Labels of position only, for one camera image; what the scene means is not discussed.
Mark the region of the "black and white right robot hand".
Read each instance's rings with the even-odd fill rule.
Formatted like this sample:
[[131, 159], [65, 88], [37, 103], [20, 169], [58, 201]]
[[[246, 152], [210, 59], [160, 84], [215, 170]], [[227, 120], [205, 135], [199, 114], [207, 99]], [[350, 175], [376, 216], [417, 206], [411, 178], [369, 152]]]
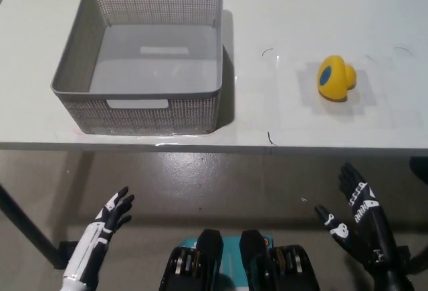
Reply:
[[356, 230], [323, 205], [314, 210], [336, 243], [368, 272], [397, 270], [401, 259], [386, 213], [368, 181], [350, 163], [338, 175], [339, 189], [351, 208]]

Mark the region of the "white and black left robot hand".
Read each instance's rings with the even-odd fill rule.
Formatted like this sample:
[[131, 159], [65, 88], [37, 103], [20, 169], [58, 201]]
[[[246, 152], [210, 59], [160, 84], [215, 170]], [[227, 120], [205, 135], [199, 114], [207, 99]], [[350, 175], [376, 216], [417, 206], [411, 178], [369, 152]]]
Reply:
[[64, 270], [61, 291], [95, 290], [98, 287], [100, 269], [113, 235], [132, 216], [134, 195], [127, 186], [116, 192], [84, 230]]

